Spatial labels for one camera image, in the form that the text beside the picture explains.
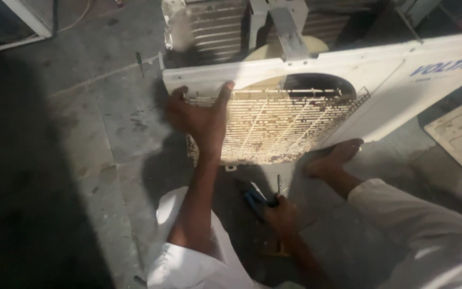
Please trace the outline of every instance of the bare foot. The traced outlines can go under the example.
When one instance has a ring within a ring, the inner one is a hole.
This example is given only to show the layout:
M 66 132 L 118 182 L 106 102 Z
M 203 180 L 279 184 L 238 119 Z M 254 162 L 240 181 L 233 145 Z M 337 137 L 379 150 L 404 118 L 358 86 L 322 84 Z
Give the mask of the bare foot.
M 363 144 L 360 138 L 354 138 L 338 143 L 331 153 L 323 158 L 312 159 L 304 167 L 304 173 L 308 177 L 320 177 L 322 174 L 341 169 L 343 164 L 352 160 Z

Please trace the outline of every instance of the white cloth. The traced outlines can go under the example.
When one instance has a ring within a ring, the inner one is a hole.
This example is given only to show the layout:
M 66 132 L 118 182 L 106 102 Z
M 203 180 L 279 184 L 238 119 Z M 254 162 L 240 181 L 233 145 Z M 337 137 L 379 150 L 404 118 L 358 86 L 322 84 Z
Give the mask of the white cloth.
M 166 240 L 187 187 L 164 195 L 157 210 L 160 238 Z M 163 243 L 147 275 L 147 287 L 157 288 L 265 288 L 247 274 L 234 252 L 228 233 L 211 212 L 211 240 L 214 253 L 208 256 L 194 250 Z
M 462 288 L 462 215 L 368 180 L 348 202 L 411 253 L 395 267 L 385 288 Z
M 211 256 L 165 243 L 186 194 L 186 187 L 160 200 L 157 211 L 157 254 L 147 276 L 157 288 L 266 288 L 255 283 L 240 263 L 227 232 L 211 212 Z M 368 180 L 356 187 L 348 202 L 410 253 L 379 289 L 462 288 L 462 215 L 418 199 L 385 184 Z

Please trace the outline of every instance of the dirty floor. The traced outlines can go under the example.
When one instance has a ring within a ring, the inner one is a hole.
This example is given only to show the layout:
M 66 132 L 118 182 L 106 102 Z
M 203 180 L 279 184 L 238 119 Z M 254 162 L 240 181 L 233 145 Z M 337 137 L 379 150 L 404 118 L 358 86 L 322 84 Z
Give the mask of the dirty floor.
M 143 288 L 159 198 L 186 186 L 185 138 L 162 118 L 166 92 L 159 1 L 111 0 L 54 39 L 0 52 L 0 287 Z M 83 11 L 60 4 L 60 27 Z M 136 53 L 143 60 L 144 76 Z M 462 100 L 462 88 L 449 98 Z M 462 214 L 462 168 L 420 128 L 443 102 L 363 145 L 346 169 Z M 219 172 L 213 208 L 251 276 L 297 281 L 289 259 L 261 253 L 272 232 L 234 190 L 235 177 L 277 190 L 300 208 L 301 234 L 338 286 L 372 288 L 403 258 L 343 199 L 296 163 Z

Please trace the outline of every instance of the wire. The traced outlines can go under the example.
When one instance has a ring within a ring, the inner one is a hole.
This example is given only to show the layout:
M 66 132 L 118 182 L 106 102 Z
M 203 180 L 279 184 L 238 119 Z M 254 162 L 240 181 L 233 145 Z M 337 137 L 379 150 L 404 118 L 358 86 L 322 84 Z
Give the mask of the wire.
M 62 31 L 65 31 L 65 30 L 68 30 L 68 29 L 71 29 L 73 28 L 74 26 L 76 26 L 76 24 L 78 24 L 81 20 L 83 20 L 83 18 L 85 18 L 85 16 L 87 15 L 88 13 L 88 10 L 90 10 L 90 6 L 92 4 L 92 0 L 87 0 L 87 7 L 85 7 L 85 11 L 83 11 L 83 14 L 81 14 L 81 16 L 78 18 L 78 20 L 74 21 L 74 23 L 72 23 L 71 25 L 65 27 L 65 28 L 62 28 L 60 30 L 58 30 L 57 32 L 62 32 Z

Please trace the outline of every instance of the hand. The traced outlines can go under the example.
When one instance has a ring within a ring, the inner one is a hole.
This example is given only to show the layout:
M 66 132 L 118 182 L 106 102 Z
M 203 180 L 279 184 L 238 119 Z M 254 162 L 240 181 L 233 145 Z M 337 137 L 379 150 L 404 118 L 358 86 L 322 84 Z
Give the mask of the hand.
M 279 205 L 274 208 L 265 207 L 266 222 L 280 237 L 297 235 L 297 206 L 283 195 L 276 195 Z
M 226 134 L 226 109 L 234 82 L 222 87 L 219 97 L 211 108 L 197 108 L 184 102 L 183 94 L 188 88 L 175 89 L 170 95 L 165 114 L 172 126 L 192 135 L 200 155 L 218 157 Z

